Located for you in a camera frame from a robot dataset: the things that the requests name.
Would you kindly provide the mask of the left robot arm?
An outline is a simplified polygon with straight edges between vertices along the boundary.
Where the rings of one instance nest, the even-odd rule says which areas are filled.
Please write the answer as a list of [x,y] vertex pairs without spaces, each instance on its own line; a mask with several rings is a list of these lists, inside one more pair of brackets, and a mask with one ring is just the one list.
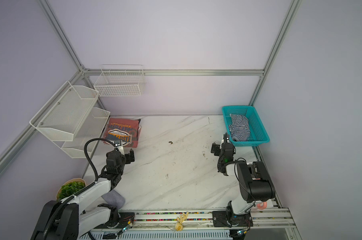
[[122,219],[116,205],[100,204],[91,211],[86,210],[98,198],[114,190],[122,179],[125,165],[135,161],[134,150],[125,153],[120,140],[104,139],[114,149],[106,154],[106,165],[98,173],[88,154],[88,145],[96,141],[91,139],[84,145],[85,157],[94,171],[95,180],[58,202],[46,203],[32,234],[33,240],[77,240],[84,235],[90,236],[91,230],[100,225],[109,229],[121,228],[117,233],[119,237],[133,226],[135,215]]

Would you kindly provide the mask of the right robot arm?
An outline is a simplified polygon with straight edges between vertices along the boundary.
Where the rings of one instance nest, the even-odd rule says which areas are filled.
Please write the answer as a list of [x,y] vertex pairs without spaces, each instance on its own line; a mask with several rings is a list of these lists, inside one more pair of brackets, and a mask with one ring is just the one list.
[[275,198],[275,187],[263,162],[235,159],[235,146],[224,138],[220,144],[211,145],[211,153],[218,157],[217,171],[224,176],[234,176],[239,184],[239,195],[226,207],[228,217],[247,215],[251,209],[264,210],[267,201]]

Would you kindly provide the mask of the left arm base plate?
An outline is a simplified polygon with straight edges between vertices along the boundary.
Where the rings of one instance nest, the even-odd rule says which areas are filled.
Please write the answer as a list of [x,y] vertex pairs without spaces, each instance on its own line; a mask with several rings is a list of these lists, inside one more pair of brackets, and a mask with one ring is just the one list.
[[121,229],[124,228],[129,221],[133,221],[134,218],[135,213],[133,212],[113,213],[103,227],[108,229]]

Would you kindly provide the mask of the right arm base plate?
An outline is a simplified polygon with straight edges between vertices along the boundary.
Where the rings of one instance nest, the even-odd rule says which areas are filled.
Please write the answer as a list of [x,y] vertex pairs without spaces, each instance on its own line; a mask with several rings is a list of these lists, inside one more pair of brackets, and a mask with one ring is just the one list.
[[213,211],[213,226],[214,227],[252,227],[253,221],[250,219],[250,214],[235,215],[226,211]]

